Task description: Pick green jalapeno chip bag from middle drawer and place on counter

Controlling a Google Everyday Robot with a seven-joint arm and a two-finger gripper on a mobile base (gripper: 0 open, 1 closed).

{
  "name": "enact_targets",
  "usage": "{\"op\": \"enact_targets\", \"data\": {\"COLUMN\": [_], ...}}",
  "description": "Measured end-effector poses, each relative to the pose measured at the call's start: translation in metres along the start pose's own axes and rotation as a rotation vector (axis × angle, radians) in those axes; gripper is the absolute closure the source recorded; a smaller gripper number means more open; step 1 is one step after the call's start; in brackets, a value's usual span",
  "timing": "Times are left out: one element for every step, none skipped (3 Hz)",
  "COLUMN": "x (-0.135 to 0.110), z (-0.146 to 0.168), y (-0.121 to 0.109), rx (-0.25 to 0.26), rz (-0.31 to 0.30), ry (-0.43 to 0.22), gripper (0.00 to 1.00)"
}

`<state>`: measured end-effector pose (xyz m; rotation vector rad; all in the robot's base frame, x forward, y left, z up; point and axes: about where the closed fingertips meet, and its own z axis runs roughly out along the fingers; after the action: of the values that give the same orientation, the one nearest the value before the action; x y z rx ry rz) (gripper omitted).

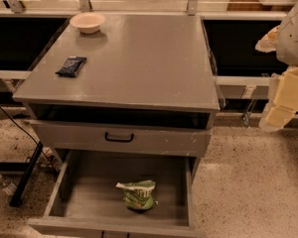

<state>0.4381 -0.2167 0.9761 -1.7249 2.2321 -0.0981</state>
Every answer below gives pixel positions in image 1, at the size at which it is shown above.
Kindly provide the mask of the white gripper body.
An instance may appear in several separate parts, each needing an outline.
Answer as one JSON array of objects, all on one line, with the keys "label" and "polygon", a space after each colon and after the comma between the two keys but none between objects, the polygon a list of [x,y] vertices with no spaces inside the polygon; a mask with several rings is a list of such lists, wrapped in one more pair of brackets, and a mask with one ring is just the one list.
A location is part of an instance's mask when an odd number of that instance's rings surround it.
[{"label": "white gripper body", "polygon": [[279,26],[276,55],[278,60],[298,66],[298,1]]}]

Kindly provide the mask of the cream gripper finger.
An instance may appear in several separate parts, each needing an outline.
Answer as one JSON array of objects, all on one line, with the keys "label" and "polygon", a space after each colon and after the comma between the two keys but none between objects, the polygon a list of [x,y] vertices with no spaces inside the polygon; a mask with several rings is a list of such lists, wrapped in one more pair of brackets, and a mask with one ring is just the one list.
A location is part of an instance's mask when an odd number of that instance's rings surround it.
[{"label": "cream gripper finger", "polygon": [[268,89],[259,127],[265,132],[284,128],[298,112],[298,66],[289,66],[281,75],[274,74]]},{"label": "cream gripper finger", "polygon": [[270,53],[276,51],[277,37],[279,27],[274,27],[265,34],[255,45],[255,49],[262,53]]}]

